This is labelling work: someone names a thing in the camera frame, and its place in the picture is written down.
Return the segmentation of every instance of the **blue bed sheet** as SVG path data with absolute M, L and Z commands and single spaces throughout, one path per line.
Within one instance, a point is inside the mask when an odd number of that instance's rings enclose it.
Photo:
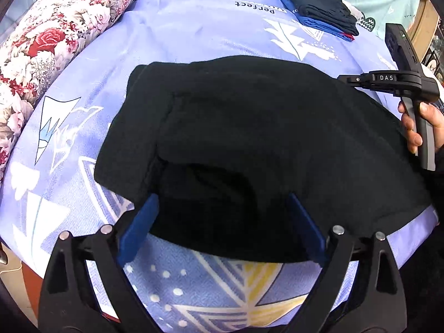
M 5 174 L 0 236 L 43 277 L 61 231 L 93 233 L 132 207 L 98 185 L 93 173 L 101 143 L 125 99 L 127 79 L 138 64 L 244 54 L 310 64 L 332 77 L 396 68 L 384 42 L 359 30 L 354 42 L 346 42 L 307 28 L 279 0 L 137 0 L 74 59 L 37 105 Z M 367 93 L 400 117 L 399 99 Z M 430 207 L 388 237 L 399 266 L 436 224 Z M 94 264 L 88 262 L 88 267 L 102 309 L 115 314 Z M 356 268 L 350 264 L 336 304 L 347 298 Z M 124 269 L 163 331 L 189 333 L 287 323 L 320 271 L 309 261 L 277 264 L 215 257 L 152 235 Z

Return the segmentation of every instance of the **metal pin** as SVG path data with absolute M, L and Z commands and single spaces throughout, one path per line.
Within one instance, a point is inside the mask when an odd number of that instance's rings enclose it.
M 345 229 L 342 226 L 334 226 L 333 227 L 333 233 L 337 234 L 337 235 L 342 235 L 344 234 Z
M 67 240 L 68 238 L 69 238 L 69 232 L 66 230 L 64 232 L 61 232 L 59 235 L 60 240 Z
M 383 232 L 376 232 L 375 237 L 377 240 L 384 241 L 385 240 L 385 234 Z
M 109 234 L 112 232 L 112 225 L 106 224 L 100 228 L 102 234 Z

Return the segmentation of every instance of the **finger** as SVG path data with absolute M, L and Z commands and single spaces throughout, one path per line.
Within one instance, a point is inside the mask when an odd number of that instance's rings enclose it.
M 402 102 L 402 100 L 399 102 L 399 105 L 398 105 L 398 111 L 400 112 L 400 113 L 405 113 L 406 111 L 405 111 L 405 106 L 404 106 L 404 103 Z
M 402 114 L 401 116 L 401 122 L 405 126 L 407 130 L 413 130 L 415 129 L 415 122 L 413 121 L 410 116 L 408 116 L 406 113 Z
M 418 147 L 416 147 L 415 145 L 412 144 L 407 144 L 407 149 L 410 151 L 410 153 L 412 154 L 416 154 L 418 151 Z
M 413 130 L 407 131 L 407 141 L 410 145 L 414 147 L 419 147 L 420 145 L 422 145 L 421 135 L 415 133 Z
M 421 116 L 436 128 L 444 128 L 444 115 L 433 105 L 420 103 L 419 110 Z

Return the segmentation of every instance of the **floral pillow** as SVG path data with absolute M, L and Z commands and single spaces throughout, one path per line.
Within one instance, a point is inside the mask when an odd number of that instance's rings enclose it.
M 37 0 L 0 47 L 0 184 L 37 101 L 132 0 Z

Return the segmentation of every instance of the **floor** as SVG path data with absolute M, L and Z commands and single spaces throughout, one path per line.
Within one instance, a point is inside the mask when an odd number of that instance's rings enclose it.
M 23 279 L 22 262 L 8 248 L 3 247 L 3 250 L 7 254 L 8 264 L 0 264 L 0 278 L 23 313 L 37 326 L 37 318 L 32 310 Z

